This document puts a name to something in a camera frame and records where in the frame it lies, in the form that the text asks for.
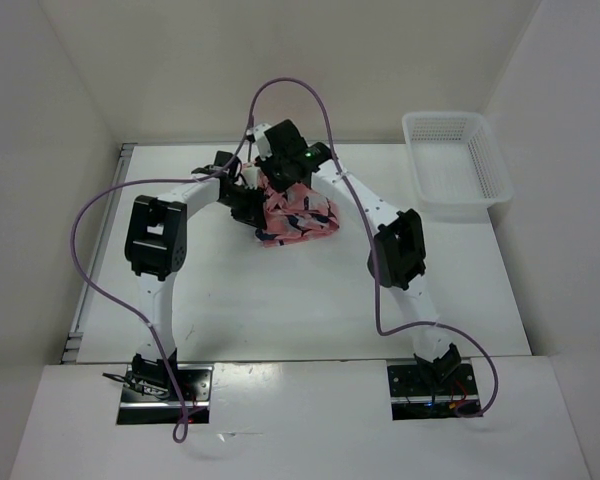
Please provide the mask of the pink shark print shorts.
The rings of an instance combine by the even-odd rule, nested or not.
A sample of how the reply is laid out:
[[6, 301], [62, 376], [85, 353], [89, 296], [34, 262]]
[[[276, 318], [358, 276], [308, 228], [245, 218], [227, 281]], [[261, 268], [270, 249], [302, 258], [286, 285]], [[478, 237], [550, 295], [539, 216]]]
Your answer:
[[260, 171], [259, 188], [265, 193], [266, 228], [255, 237], [265, 247], [280, 247], [334, 234], [340, 227], [337, 205], [303, 183], [285, 192], [272, 189]]

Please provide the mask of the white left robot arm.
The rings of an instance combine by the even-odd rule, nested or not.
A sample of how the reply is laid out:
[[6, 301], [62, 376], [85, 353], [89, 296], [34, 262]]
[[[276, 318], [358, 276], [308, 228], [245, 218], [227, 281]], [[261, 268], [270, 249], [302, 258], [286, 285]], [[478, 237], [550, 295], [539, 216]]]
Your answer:
[[138, 310], [149, 328], [132, 359], [131, 380], [142, 382], [155, 398], [165, 400], [180, 385], [173, 335], [173, 290], [188, 248], [188, 220], [213, 203], [230, 208], [234, 219], [253, 227], [265, 225], [264, 193], [259, 170], [241, 167], [229, 152], [192, 172], [188, 183], [158, 196], [140, 195], [133, 203], [124, 254], [138, 280]]

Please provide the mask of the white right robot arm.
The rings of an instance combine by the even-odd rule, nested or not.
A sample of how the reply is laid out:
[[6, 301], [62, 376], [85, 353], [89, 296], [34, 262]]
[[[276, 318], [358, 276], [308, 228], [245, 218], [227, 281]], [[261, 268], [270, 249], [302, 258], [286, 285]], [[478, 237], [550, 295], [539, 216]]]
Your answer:
[[419, 328], [414, 357], [420, 385], [430, 393], [444, 391], [461, 358], [428, 292], [420, 215], [385, 202], [345, 170], [333, 146], [308, 144], [290, 120], [254, 126], [248, 141], [257, 148], [255, 165], [277, 193], [290, 199], [294, 187], [309, 187], [360, 222], [370, 246], [367, 268], [374, 280], [376, 331], [388, 337]]

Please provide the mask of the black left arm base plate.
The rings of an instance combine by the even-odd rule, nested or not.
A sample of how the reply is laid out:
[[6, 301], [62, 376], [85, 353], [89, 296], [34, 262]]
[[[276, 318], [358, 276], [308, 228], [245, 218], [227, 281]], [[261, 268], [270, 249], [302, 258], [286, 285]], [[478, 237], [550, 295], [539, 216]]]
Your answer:
[[[116, 424], [175, 425], [181, 418], [181, 406], [173, 387], [132, 380], [131, 373], [128, 368], [124, 377], [114, 376], [123, 384]], [[209, 423], [212, 375], [211, 365], [183, 364], [176, 371], [190, 425]]]

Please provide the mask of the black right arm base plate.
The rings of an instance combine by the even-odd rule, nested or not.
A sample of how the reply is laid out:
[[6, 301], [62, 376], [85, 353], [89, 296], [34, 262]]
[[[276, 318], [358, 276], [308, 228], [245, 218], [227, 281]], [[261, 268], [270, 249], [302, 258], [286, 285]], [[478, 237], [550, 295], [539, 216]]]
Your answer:
[[414, 361], [389, 363], [387, 377], [394, 421], [449, 419], [457, 417], [456, 409], [465, 415], [481, 410], [474, 371], [468, 362], [436, 387], [425, 383]]

